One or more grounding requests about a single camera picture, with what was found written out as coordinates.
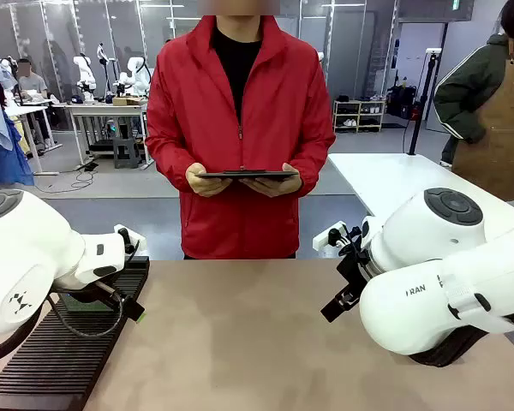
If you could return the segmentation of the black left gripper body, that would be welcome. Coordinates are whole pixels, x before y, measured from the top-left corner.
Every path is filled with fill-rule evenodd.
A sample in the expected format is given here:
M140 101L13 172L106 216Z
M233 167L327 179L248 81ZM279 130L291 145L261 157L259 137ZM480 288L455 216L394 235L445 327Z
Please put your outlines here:
M119 309L123 303L117 289L101 281L90 283L84 289L77 290L56 287L56 292L70 295L82 304L98 303L109 309Z

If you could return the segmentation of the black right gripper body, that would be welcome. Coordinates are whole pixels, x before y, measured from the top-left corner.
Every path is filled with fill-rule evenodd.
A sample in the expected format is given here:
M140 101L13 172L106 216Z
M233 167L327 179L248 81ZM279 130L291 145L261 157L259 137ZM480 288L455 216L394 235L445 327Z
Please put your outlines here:
M339 274L347 285L338 292L336 300L342 309L351 309L356 305L366 287L370 276L367 265L369 253L362 247L363 235L360 230L351 230L342 238L344 241L338 255L343 259L338 264Z

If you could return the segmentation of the person's left hand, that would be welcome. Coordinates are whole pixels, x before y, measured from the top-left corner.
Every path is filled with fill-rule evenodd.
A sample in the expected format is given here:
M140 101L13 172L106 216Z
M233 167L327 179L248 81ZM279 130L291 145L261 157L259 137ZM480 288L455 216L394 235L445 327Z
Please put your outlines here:
M302 187L302 179L299 171L290 164L284 163L282 170L290 172L291 176L282 181L270 180L265 177L255 179L241 179L241 183L257 193L269 198L293 194Z

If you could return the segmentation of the person's right hand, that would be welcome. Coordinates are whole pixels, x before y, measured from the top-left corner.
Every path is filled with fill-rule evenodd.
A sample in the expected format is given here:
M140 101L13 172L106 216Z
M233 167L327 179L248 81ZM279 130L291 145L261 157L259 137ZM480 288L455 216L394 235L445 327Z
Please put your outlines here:
M201 197L209 198L222 193L231 183L226 178L203 178L206 168L200 163L191 164L185 173L188 185Z

